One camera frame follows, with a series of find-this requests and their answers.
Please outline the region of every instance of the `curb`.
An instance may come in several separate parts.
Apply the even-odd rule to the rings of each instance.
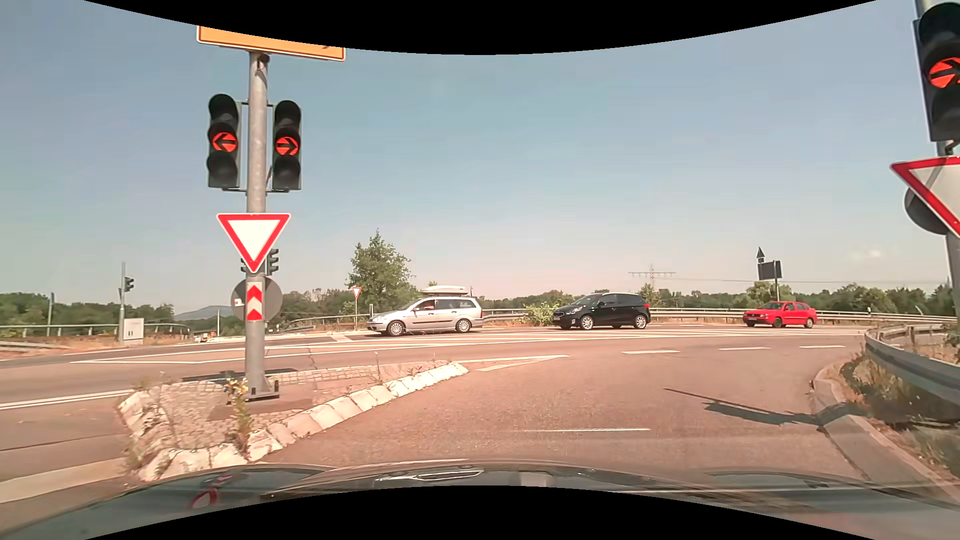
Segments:
[[[267,454],[296,443],[298,439],[323,432],[347,418],[467,372],[466,367],[453,362],[418,373],[413,377],[389,380],[366,390],[358,390],[349,396],[316,405],[274,422],[263,430],[252,432],[247,442],[247,455],[240,453],[230,443],[196,450],[163,448],[150,462],[136,471],[136,476],[141,481],[149,482],[206,469],[255,463]],[[149,399],[148,391],[138,391],[118,406],[120,416],[131,430],[134,439],[141,437],[146,430],[163,423],[166,419],[162,410],[145,406]]]
[[[894,487],[919,486],[914,489],[960,503],[960,489],[891,441],[865,418],[851,414],[830,418],[825,414],[846,403],[840,382],[828,379],[825,373],[848,362],[847,359],[831,363],[810,382],[813,414],[840,454],[869,481]]]

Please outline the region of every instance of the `grass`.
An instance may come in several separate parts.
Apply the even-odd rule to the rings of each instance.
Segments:
[[[960,405],[898,378],[862,352],[840,368],[840,377],[911,454],[960,478]]]

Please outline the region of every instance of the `metal pole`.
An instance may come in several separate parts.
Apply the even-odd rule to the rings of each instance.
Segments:
[[[50,293],[50,304],[47,306],[47,337],[50,337],[50,325],[54,320],[54,293]]]
[[[250,52],[250,94],[247,97],[250,123],[247,135],[247,212],[267,211],[267,63],[270,57]],[[256,284],[266,294],[266,263],[256,273],[247,271],[247,287]],[[245,320],[244,372],[250,396],[271,392],[264,372],[264,321]]]
[[[117,321],[117,341],[123,343],[123,319],[124,319],[124,304],[126,303],[124,290],[127,286],[127,262],[123,261],[120,263],[120,319]]]

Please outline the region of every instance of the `weeds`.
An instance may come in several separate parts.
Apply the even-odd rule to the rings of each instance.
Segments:
[[[227,378],[226,388],[229,393],[230,404],[233,406],[233,419],[237,423],[236,430],[228,434],[228,441],[236,445],[241,454],[246,455],[250,434],[253,432],[253,417],[250,415],[246,400],[247,392],[250,390],[247,386],[247,379]]]

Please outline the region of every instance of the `traffic light housing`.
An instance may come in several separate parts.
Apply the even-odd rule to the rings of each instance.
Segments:
[[[930,141],[960,140],[960,4],[933,6],[914,32]]]
[[[276,254],[278,253],[280,253],[280,250],[277,248],[274,248],[270,250],[270,254],[267,255],[267,275],[268,276],[272,276],[274,272],[279,270],[279,266],[276,266],[276,264],[280,261],[280,258],[276,256]]]
[[[300,189],[300,106],[288,100],[274,105],[273,190]]]
[[[210,126],[206,130],[206,185],[220,189],[240,187],[240,110],[226,94],[210,98]]]

